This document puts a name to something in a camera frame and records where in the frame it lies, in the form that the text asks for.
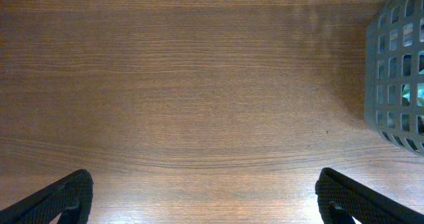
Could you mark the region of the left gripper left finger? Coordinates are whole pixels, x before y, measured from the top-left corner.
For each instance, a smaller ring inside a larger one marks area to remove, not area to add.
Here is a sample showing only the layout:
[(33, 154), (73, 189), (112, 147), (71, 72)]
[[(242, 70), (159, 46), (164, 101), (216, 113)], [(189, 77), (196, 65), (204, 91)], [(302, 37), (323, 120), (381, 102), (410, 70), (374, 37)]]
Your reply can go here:
[(93, 179), (80, 169), (1, 210), (1, 222), (86, 224), (92, 200)]

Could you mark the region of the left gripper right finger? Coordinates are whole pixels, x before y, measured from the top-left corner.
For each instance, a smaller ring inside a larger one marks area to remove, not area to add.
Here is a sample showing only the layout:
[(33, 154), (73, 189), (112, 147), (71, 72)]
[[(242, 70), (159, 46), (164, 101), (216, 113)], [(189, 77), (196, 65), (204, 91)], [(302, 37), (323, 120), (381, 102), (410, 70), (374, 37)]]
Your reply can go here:
[(321, 218), (333, 223), (397, 223), (423, 222), (418, 213), (392, 199), (371, 190), (355, 180), (323, 168), (315, 184)]

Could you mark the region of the grey plastic basket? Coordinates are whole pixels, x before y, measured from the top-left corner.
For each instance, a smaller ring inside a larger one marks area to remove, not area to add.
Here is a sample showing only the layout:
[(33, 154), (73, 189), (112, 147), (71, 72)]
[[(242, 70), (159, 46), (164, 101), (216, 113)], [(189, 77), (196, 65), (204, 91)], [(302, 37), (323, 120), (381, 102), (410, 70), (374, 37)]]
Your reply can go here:
[[(423, 0), (387, 0), (366, 28), (364, 120), (386, 141), (423, 155)], [(410, 85), (411, 103), (401, 104)]]

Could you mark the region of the teal packet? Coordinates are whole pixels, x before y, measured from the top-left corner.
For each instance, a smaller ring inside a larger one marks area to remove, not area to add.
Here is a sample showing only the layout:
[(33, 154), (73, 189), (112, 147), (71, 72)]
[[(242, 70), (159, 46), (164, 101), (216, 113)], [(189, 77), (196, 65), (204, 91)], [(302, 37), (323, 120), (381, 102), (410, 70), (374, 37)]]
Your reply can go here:
[[(411, 103), (411, 91), (409, 84), (403, 84), (401, 87), (401, 104), (403, 106), (409, 106)], [(417, 85), (417, 96), (416, 102), (418, 107), (423, 106), (423, 83)]]

